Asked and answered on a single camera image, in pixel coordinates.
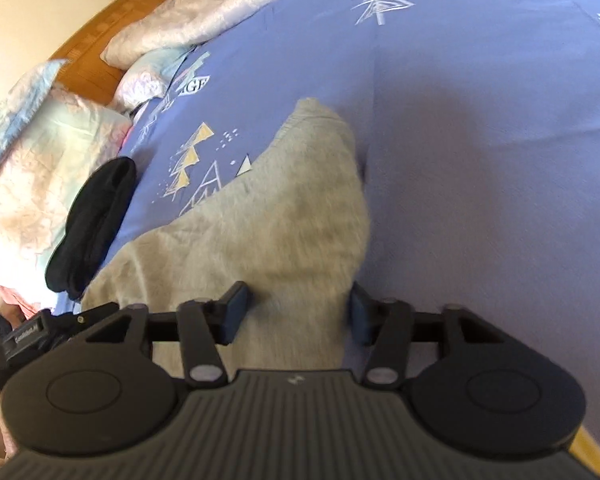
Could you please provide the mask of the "blue patterned bed cover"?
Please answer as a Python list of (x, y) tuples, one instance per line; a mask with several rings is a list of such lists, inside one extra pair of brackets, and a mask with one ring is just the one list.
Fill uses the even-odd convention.
[[(370, 232), (354, 280), (457, 304), (562, 365), (600, 441), (600, 0), (276, 0), (193, 46), (124, 147), (142, 172), (106, 264), (249, 171), (297, 103), (351, 129)], [(241, 368), (199, 393), (161, 479), (584, 479), (564, 451), (472, 457), (407, 404), (476, 423), (426, 363), (405, 396)]]

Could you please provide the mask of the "blue floral pillow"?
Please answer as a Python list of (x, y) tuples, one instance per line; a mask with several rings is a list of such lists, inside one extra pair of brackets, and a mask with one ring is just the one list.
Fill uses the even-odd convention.
[(0, 102), (0, 166), (23, 129), (50, 93), (65, 58), (46, 61), (25, 73)]

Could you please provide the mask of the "wooden headboard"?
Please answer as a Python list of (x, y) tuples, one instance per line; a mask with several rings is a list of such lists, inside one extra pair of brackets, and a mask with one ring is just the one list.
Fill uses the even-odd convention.
[(139, 21), (166, 0), (114, 0), (83, 25), (50, 58), (68, 63), (61, 67), (56, 82), (69, 92), (108, 105), (124, 75), (100, 55), (114, 35)]

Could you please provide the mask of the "pale pink quilt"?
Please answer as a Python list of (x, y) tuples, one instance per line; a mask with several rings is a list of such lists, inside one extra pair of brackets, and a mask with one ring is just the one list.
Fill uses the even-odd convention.
[(111, 67), (128, 70), (150, 51), (203, 44), (274, 1), (166, 0), (115, 34), (100, 58)]

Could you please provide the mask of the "grey pants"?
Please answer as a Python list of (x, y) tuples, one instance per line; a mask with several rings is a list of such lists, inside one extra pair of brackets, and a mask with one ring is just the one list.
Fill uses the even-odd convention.
[(166, 226), (126, 243), (88, 285), (85, 310), (114, 302), (175, 310), (236, 282), (251, 306), (229, 372), (333, 370), (346, 344), (346, 303), (370, 218), (346, 122), (314, 99), (297, 103), (252, 168)]

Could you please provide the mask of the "pink floral pillow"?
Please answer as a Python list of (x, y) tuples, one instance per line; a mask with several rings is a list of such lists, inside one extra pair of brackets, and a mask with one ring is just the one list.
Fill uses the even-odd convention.
[(0, 167), (0, 286), (35, 310), (55, 307), (45, 283), (69, 209), (88, 177), (120, 151), (132, 122), (53, 88)]

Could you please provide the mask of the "small floral pillow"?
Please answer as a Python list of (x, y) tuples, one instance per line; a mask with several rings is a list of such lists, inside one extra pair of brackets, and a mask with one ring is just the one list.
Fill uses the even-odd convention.
[(126, 113), (153, 98), (163, 98), (189, 51), (190, 47), (185, 46), (160, 48), (143, 54), (123, 75), (110, 106)]

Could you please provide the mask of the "black folded garment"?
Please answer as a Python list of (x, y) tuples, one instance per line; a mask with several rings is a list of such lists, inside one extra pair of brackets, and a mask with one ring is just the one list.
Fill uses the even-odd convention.
[(100, 166), (80, 188), (45, 271), (52, 292), (80, 299), (114, 242), (137, 184), (133, 159), (122, 156)]

